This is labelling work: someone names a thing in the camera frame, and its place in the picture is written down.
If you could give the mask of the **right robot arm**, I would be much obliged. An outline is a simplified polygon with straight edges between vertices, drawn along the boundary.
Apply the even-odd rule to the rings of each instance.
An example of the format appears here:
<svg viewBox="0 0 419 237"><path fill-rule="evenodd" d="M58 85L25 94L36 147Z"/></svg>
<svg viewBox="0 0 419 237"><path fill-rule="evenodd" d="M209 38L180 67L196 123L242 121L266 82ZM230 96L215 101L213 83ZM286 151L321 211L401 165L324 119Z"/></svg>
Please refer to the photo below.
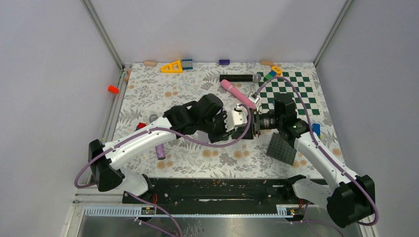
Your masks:
<svg viewBox="0 0 419 237"><path fill-rule="evenodd" d="M359 176L327 151L314 134L310 121L297 118L292 96L286 93L276 95L274 107L273 113L254 114L240 104L227 113L226 129L233 131L243 126L244 133L253 125L259 125L260 129L277 129L281 138L302 153L328 184L325 187L303 176L295 176L290 179L291 185L283 190L287 202L296 203L300 199L310 201L326 209L330 218L341 228L353 223L375 225L379 215L372 178L368 175Z"/></svg>

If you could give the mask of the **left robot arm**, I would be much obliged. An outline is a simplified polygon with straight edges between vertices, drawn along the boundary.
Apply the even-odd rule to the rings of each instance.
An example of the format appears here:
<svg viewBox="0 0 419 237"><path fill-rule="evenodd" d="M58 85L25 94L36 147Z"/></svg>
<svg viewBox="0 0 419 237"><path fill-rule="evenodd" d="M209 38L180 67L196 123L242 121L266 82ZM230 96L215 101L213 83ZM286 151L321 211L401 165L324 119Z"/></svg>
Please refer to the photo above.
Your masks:
<svg viewBox="0 0 419 237"><path fill-rule="evenodd" d="M153 190L144 175L124 171L123 166L133 157L158 145L178 138L189 139L197 131L208 135L211 147L226 140L244 119L238 111L225 111L222 101L214 94L199 101L177 105L161 117L131 135L102 143L98 139L88 145L88 167L98 191L120 189L133 193L142 203L153 198Z"/></svg>

